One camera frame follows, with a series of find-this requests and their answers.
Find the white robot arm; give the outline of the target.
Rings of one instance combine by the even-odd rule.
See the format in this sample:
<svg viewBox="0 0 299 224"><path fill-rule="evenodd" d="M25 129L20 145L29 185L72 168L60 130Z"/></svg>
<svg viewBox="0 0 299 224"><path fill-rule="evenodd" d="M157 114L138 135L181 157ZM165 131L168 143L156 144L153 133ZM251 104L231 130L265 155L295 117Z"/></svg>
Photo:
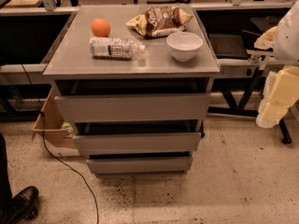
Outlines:
<svg viewBox="0 0 299 224"><path fill-rule="evenodd" d="M256 49L272 49L274 58L285 64L279 72L270 72L263 88L256 123L272 128L299 100L299 1L278 25L268 29L254 43Z"/></svg>

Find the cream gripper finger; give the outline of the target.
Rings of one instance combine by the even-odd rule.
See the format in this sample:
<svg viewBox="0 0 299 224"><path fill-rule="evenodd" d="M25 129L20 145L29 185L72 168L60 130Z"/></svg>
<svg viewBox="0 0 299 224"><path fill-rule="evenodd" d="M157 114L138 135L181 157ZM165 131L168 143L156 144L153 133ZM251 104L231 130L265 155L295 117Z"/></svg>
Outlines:
<svg viewBox="0 0 299 224"><path fill-rule="evenodd" d="M273 105L270 102L270 93L273 90L277 73L269 72L263 87L263 99L258 108L256 123L259 127L269 129L274 127L277 122L273 115Z"/></svg>

